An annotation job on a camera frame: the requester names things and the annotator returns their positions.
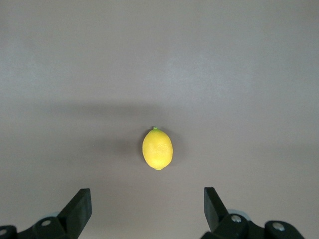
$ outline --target screw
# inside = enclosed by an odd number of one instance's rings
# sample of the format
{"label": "screw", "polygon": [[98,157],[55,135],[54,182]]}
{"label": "screw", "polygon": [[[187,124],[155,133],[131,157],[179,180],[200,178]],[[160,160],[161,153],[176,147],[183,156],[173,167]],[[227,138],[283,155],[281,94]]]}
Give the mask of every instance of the screw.
{"label": "screw", "polygon": [[281,232],[285,230],[284,225],[282,225],[281,223],[273,223],[273,227],[274,227],[274,229],[277,229]]}
{"label": "screw", "polygon": [[51,223],[50,220],[45,220],[45,221],[43,221],[43,222],[41,223],[41,226],[45,227],[45,226],[49,225],[50,223]]}
{"label": "screw", "polygon": [[231,220],[235,223],[241,223],[241,218],[238,215],[232,215]]}
{"label": "screw", "polygon": [[6,234],[6,232],[7,232],[7,230],[6,230],[6,229],[2,229],[2,230],[0,230],[0,236],[2,236],[2,235],[4,235],[4,234]]}

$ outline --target gray surface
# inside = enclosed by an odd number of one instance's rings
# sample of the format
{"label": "gray surface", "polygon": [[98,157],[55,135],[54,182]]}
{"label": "gray surface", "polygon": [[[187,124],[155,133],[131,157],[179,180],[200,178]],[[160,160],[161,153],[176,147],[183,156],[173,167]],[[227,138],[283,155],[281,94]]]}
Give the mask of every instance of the gray surface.
{"label": "gray surface", "polygon": [[[90,187],[82,239],[197,239],[213,186],[318,235],[317,0],[2,0],[0,109],[0,225]],[[162,171],[152,126],[174,146]]]}

